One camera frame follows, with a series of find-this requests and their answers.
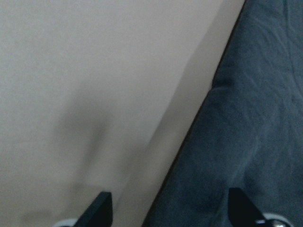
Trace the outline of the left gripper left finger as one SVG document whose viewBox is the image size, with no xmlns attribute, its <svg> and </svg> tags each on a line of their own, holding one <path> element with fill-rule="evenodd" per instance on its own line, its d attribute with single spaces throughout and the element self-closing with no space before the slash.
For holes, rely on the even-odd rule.
<svg viewBox="0 0 303 227">
<path fill-rule="evenodd" d="M 111 227 L 113 203 L 111 192 L 101 192 L 75 223 L 76 227 Z"/>
</svg>

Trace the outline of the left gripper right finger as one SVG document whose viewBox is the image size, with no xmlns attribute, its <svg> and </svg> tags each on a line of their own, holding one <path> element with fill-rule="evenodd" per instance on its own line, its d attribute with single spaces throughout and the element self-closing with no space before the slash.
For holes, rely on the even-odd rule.
<svg viewBox="0 0 303 227">
<path fill-rule="evenodd" d="M 266 227 L 267 220 L 240 188 L 230 188 L 228 218 L 233 227 Z"/>
</svg>

